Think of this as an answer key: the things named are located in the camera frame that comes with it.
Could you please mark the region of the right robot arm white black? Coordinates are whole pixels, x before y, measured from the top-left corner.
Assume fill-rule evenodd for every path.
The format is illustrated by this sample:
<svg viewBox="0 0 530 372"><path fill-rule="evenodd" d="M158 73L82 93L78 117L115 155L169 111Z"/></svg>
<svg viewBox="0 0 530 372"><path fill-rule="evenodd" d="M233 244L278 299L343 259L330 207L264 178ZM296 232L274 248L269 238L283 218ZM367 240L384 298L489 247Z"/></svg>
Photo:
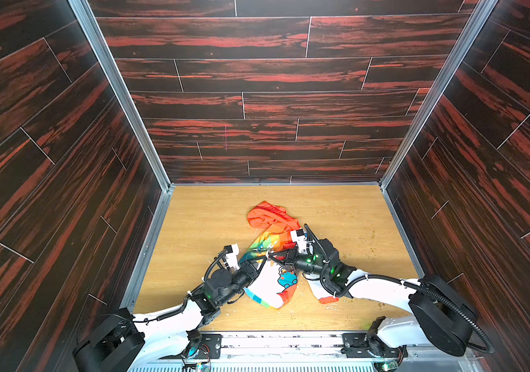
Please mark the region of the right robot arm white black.
<svg viewBox="0 0 530 372"><path fill-rule="evenodd" d="M441 277L399 279L371 274L340 260L329 240L309 237L268 255L274 263L305 275L320 299L366 299L400 308L408 315L377 319L367 331L379 354L384 347L432 345L451 356L471 349L492 354L494 344L477 323L477 310Z"/></svg>

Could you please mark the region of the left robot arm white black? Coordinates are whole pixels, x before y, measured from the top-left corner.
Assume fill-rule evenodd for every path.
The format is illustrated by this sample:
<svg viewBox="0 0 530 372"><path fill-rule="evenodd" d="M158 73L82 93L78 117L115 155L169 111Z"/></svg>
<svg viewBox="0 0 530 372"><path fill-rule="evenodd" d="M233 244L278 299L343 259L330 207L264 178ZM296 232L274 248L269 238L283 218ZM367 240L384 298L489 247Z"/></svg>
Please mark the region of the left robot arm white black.
<svg viewBox="0 0 530 372"><path fill-rule="evenodd" d="M254 282L266 256L244 260L238 270L214 271L213 263L204 282L184 297L178 307L144 314L126 308L104 315L73 350L79 371L127 371L165 356L177 356L198 348L198 330L221 313L221 307Z"/></svg>

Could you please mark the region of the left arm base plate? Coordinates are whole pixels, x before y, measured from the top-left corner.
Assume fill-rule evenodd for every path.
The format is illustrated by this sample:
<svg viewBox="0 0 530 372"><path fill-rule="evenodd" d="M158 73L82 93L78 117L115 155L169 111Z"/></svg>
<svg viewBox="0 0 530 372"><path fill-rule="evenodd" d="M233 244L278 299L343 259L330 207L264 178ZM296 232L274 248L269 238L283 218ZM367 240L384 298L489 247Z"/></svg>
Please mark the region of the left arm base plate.
<svg viewBox="0 0 530 372"><path fill-rule="evenodd" d="M219 333L201 333L192 336L186 348L178 354L184 359L219 359L223 336Z"/></svg>

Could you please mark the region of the colourful rainbow kids jacket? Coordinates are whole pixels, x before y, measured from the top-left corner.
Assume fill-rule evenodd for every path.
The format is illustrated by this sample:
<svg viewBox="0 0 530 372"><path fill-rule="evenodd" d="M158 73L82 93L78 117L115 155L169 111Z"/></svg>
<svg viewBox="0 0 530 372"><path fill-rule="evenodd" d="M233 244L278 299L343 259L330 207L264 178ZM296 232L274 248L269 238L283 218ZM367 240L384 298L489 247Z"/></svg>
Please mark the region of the colourful rainbow kids jacket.
<svg viewBox="0 0 530 372"><path fill-rule="evenodd" d="M262 231L240 260L255 264L260 272L245 289L249 298L264 308L280 309L293 298L303 274L320 303L339 300L335 290L327 291L321 283L339 264L339 254L328 240L316 239L284 207L267 201L249 211L247 220Z"/></svg>

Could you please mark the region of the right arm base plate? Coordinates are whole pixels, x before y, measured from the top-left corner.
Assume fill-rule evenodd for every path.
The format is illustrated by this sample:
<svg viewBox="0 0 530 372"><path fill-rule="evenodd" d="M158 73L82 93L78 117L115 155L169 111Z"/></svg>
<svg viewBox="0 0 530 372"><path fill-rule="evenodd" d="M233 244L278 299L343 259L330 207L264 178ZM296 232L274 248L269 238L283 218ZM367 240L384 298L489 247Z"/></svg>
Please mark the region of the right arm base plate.
<svg viewBox="0 0 530 372"><path fill-rule="evenodd" d="M343 333L341 353L348 358L383 357L402 361L407 355L407 347L390 347L378 336L381 322L385 316L378 317L365 333Z"/></svg>

